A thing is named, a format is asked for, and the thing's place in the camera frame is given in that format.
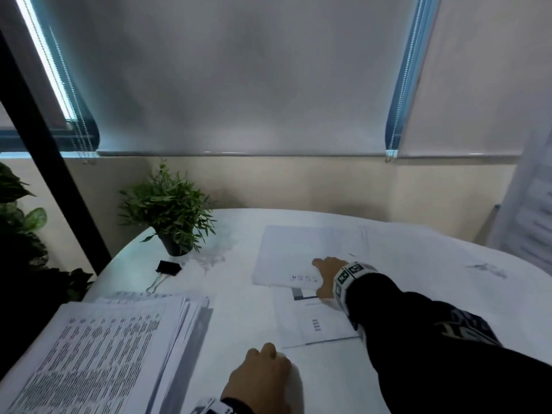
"black metal post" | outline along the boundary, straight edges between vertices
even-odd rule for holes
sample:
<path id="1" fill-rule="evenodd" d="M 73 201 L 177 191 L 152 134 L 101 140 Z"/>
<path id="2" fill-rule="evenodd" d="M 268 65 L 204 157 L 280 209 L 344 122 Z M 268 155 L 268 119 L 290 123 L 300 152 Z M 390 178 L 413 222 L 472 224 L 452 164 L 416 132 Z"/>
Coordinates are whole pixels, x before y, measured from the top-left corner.
<path id="1" fill-rule="evenodd" d="M 0 101 L 97 274 L 110 262 L 98 227 L 0 32 Z"/>

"beige wall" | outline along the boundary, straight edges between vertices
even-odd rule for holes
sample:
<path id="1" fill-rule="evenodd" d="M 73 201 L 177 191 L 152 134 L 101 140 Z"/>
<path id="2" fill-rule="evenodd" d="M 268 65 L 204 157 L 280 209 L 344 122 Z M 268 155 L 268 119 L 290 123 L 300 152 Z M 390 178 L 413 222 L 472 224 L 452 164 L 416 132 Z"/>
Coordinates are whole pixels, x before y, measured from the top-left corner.
<path id="1" fill-rule="evenodd" d="M 5 159 L 36 198 L 25 211 L 43 206 L 49 222 L 40 232 L 51 264 L 65 269 L 88 262 L 30 159 Z M 119 225 L 119 193 L 144 179 L 159 158 L 66 159 L 112 255 L 139 233 Z M 473 241 L 502 200 L 512 162 L 475 159 L 402 160 L 343 157 L 178 157 L 171 170 L 217 200 L 217 208 L 288 208 L 354 215 L 383 221 L 423 223 L 446 235 Z"/>

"table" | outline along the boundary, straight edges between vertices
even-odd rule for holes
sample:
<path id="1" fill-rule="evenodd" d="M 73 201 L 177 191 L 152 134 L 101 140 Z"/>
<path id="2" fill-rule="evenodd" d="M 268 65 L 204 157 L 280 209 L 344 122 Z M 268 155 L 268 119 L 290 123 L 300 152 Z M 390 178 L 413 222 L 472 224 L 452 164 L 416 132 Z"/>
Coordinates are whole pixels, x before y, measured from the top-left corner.
<path id="1" fill-rule="evenodd" d="M 266 225 L 354 229 L 371 223 L 350 216 L 273 209 L 221 209 L 213 215 L 217 219 L 217 235 L 207 239 L 200 254 L 169 258 L 157 237 L 140 243 L 153 233 L 148 229 L 114 257 L 85 297 L 85 301 L 93 301 L 119 290 L 143 292 L 156 278 L 155 269 L 161 259 L 179 262 L 183 269 L 175 278 L 166 279 L 158 292 L 202 289 L 214 297 L 214 311 L 185 397 L 183 414 L 190 412 L 201 397 L 220 395 L 231 371 L 243 361 L 249 348 L 278 341 L 269 288 L 251 283 Z M 541 325 L 550 323 L 548 297 L 552 296 L 552 278 L 548 274 L 506 253 L 460 240 L 457 243 L 488 263 L 530 279 L 535 290 L 540 291 L 534 304 L 542 308 L 537 311 L 542 321 L 537 321 Z M 552 329 L 530 333 L 540 334 L 530 355 L 552 363 L 547 348 L 552 343 Z M 284 353 L 299 369 L 305 413 L 389 412 L 379 391 L 377 374 L 359 339 L 316 343 L 286 349 Z"/>

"black plant pot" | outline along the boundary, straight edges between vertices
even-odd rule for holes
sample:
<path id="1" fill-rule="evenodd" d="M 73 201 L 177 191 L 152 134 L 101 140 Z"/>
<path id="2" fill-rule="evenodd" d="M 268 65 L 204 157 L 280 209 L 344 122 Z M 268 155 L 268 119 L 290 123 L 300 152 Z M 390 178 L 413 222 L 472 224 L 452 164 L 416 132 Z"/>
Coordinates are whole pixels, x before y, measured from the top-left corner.
<path id="1" fill-rule="evenodd" d="M 170 235 L 157 234 L 157 236 L 165 246 L 165 250 L 167 250 L 167 253 L 169 253 L 169 256 L 178 257 L 189 253 L 189 251 L 184 250 L 177 243 L 175 243 L 175 241 L 172 239 Z"/>

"person's right hand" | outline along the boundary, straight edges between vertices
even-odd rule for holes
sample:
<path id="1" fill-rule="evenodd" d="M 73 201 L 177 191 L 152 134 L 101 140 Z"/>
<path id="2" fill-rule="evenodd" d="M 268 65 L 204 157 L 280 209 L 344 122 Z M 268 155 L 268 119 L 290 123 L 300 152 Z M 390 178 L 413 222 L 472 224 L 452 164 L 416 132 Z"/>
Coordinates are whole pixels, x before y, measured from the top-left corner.
<path id="1" fill-rule="evenodd" d="M 284 399 L 292 363 L 279 356 L 272 343 L 266 343 L 261 351 L 249 349 L 245 361 L 230 375 L 220 399 L 235 398 L 255 414 L 289 414 Z"/>
<path id="2" fill-rule="evenodd" d="M 322 286 L 316 291 L 316 296 L 320 299 L 333 298 L 334 296 L 334 278 L 341 267 L 349 264 L 345 260 L 339 260 L 336 257 L 326 257 L 324 260 L 315 258 L 313 266 L 316 267 L 322 276 Z"/>

